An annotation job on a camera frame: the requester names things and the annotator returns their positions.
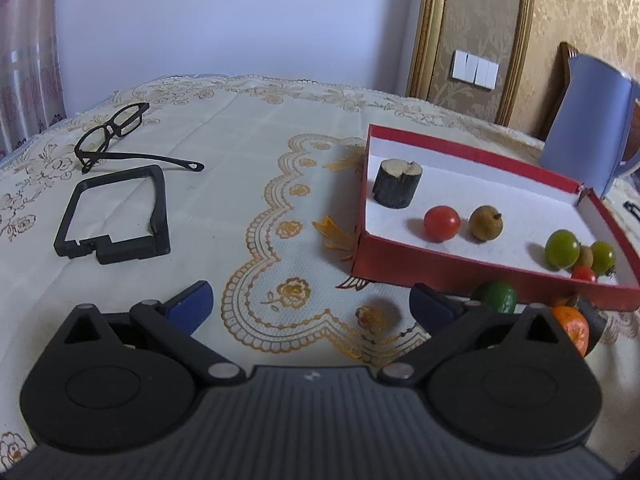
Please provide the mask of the white wall switch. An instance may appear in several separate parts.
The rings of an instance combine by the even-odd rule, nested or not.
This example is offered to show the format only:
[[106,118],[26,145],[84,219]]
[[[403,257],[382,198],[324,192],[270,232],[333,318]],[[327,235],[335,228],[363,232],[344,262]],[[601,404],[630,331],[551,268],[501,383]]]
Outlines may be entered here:
[[498,70],[499,64],[487,58],[461,50],[455,50],[452,55],[451,78],[475,87],[495,90]]

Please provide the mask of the red cherry tomato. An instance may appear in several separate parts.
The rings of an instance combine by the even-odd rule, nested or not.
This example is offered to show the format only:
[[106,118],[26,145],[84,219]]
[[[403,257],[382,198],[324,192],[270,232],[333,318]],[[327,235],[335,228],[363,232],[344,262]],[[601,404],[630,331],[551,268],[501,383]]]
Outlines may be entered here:
[[597,281],[597,274],[595,274],[589,266],[575,266],[570,277],[573,280],[588,283],[595,283]]
[[449,206],[440,205],[429,209],[423,218],[425,236],[434,243],[446,242],[454,238],[461,226],[461,219]]

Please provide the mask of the gold picture frame moulding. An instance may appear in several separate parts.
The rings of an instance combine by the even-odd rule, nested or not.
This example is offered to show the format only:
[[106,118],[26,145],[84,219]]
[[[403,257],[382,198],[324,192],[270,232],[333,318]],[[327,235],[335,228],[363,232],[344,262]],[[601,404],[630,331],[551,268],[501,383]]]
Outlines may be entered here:
[[[523,75],[534,0],[418,0],[407,96],[505,126]],[[492,90],[454,79],[460,49],[498,65]]]

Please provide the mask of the red shallow cardboard box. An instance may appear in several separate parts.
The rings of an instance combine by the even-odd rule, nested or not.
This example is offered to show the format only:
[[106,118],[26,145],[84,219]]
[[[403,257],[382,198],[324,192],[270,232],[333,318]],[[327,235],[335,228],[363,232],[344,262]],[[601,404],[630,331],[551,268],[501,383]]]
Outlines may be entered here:
[[465,296],[502,281],[524,302],[639,305],[639,257],[597,194],[479,148],[371,126],[352,274]]

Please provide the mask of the black rectangular frame right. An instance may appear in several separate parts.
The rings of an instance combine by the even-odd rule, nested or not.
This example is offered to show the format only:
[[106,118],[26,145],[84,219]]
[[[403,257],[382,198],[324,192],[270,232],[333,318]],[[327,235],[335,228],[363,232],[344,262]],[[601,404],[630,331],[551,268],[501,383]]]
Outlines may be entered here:
[[628,211],[634,218],[636,218],[638,221],[640,221],[640,207],[631,202],[630,200],[626,200],[626,202],[623,204],[623,207],[626,209],[626,211]]

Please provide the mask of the lace embroidered tablecloth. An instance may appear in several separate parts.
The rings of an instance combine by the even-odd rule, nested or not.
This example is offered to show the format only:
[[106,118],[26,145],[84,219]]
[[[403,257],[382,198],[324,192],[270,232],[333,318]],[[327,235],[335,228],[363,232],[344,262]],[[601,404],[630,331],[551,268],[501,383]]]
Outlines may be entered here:
[[[106,160],[74,146],[149,102]],[[526,136],[387,94],[253,77],[169,77],[114,93],[1,168],[1,474],[6,479],[634,479],[639,306],[583,358],[518,299],[413,386],[378,371],[430,335],[413,286],[352,274],[371,126],[537,166]],[[99,264],[53,242],[82,180],[162,168],[170,253]],[[83,192],[66,240],[150,234],[150,179]],[[192,337],[245,372],[209,385],[151,348],[140,301],[197,281],[213,312]]]

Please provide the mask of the black rectangular frame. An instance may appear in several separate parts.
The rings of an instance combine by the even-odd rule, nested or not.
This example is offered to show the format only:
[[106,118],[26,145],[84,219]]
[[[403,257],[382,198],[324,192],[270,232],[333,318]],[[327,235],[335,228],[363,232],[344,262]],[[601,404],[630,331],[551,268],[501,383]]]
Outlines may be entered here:
[[634,218],[636,218],[638,221],[640,221],[640,207],[631,202],[630,200],[626,200],[626,202],[623,204],[623,207],[626,209],[626,211],[628,211]]
[[[149,220],[149,235],[119,240],[118,242],[113,242],[109,235],[90,237],[85,240],[66,240],[68,229],[83,192],[100,186],[138,179],[150,179],[154,185],[155,203]],[[143,260],[168,255],[171,247],[165,178],[162,168],[157,165],[142,166],[80,181],[70,196],[70,201],[55,235],[53,248],[59,257],[70,259],[95,254],[99,264]]]

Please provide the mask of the green tomato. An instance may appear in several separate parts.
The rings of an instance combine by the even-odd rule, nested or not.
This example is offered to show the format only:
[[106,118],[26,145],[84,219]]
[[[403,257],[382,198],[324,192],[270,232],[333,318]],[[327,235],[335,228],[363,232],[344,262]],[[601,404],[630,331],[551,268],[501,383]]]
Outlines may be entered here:
[[544,255],[549,266],[555,269],[567,269],[574,266],[580,255],[580,243],[573,232],[557,230],[553,232],[544,246]]
[[616,266],[614,248],[603,240],[597,240],[590,246],[590,249],[592,253],[591,269],[594,274],[597,276],[610,275]]

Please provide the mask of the black rectangular frame left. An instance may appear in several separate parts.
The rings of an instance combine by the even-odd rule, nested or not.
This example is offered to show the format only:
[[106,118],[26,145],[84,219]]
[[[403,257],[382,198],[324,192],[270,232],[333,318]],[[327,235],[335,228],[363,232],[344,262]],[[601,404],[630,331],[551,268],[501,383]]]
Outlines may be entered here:
[[[100,186],[138,179],[150,179],[154,185],[155,203],[149,220],[149,235],[119,240],[118,242],[113,242],[109,235],[90,237],[85,240],[66,240],[68,229],[83,192]],[[143,260],[168,255],[171,247],[165,178],[162,168],[157,165],[142,166],[80,181],[70,196],[70,201],[55,235],[53,248],[59,257],[70,259],[95,254],[99,264]]]

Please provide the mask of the small green cucumber piece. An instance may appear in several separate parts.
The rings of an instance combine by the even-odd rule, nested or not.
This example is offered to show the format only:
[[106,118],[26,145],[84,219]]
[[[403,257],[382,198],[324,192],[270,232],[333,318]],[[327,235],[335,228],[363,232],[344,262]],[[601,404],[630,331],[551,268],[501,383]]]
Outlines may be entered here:
[[518,304],[518,293],[506,282],[486,282],[474,290],[472,300],[498,313],[513,313]]

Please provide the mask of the orange mandarin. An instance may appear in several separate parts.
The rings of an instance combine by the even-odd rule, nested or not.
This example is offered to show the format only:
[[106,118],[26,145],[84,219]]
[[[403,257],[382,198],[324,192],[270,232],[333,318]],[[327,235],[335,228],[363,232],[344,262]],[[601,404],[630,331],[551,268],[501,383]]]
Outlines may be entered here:
[[590,328],[586,318],[576,308],[569,306],[552,307],[550,312],[560,323],[578,353],[584,358],[588,351],[590,336]]

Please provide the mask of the black eyeglasses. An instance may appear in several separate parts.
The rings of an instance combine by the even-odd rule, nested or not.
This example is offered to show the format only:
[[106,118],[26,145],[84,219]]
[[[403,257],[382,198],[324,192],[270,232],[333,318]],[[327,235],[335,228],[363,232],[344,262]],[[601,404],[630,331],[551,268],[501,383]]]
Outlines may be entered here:
[[166,162],[179,168],[201,172],[205,166],[195,160],[178,159],[164,155],[115,152],[111,146],[125,139],[143,125],[144,114],[150,109],[149,102],[135,102],[120,108],[114,115],[85,132],[74,146],[74,154],[80,171],[88,174],[99,162],[106,160],[152,160]]

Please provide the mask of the pink patterned curtain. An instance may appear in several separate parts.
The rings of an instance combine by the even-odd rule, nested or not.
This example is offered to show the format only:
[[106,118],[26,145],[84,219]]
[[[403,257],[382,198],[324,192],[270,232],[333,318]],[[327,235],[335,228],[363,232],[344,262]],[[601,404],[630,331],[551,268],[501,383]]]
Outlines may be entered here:
[[55,0],[0,0],[1,155],[66,117]]

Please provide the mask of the blue electric kettle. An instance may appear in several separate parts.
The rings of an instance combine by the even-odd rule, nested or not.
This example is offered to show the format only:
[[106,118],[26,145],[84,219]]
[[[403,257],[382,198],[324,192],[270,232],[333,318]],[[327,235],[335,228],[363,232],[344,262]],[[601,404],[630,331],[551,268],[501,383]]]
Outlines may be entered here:
[[588,54],[571,58],[568,74],[570,82],[539,163],[603,197],[615,179],[639,168],[638,154],[623,160],[639,83]]

